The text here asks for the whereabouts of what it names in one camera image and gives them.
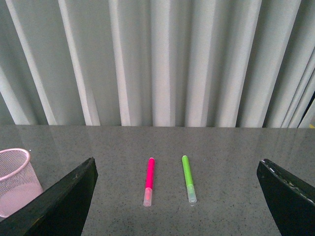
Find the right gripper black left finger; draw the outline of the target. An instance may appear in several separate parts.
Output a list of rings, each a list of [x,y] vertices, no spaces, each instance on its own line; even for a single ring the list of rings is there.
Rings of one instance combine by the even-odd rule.
[[[88,158],[40,196],[0,223],[2,236],[79,236],[98,173]]]

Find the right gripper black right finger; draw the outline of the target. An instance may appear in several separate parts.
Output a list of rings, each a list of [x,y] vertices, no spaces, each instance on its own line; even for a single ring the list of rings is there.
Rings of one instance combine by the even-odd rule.
[[[283,236],[315,234],[315,188],[269,159],[256,171],[267,206]]]

